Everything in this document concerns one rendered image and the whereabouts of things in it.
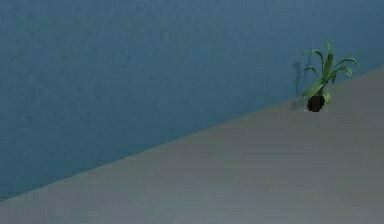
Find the green house plant black pot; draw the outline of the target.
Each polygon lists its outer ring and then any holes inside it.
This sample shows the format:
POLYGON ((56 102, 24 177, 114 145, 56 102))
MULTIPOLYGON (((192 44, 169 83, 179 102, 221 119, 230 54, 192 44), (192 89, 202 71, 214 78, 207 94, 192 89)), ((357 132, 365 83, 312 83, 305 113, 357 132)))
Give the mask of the green house plant black pot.
POLYGON ((334 84, 339 73, 344 73, 352 78, 354 69, 348 66, 353 63, 359 66, 359 62, 353 57, 345 57, 336 64, 333 63, 335 57, 332 45, 329 41, 325 42, 326 53, 323 54, 319 49, 311 49, 309 54, 315 54, 320 59, 320 69, 307 66, 304 71, 312 71, 317 80, 302 93, 302 98, 306 102, 306 108, 310 112, 320 112, 323 107, 330 103, 331 93, 328 84, 334 84))

